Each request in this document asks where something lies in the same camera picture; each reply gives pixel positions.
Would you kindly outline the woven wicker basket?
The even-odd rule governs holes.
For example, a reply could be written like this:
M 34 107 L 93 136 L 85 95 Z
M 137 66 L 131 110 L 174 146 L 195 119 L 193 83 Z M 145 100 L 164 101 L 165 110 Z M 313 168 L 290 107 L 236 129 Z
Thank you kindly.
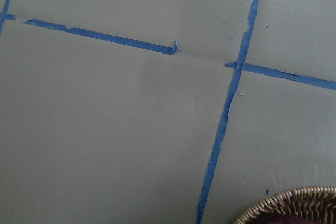
M 266 214 L 335 223 L 335 187 L 297 187 L 268 196 L 244 211 L 234 223 L 251 223 Z

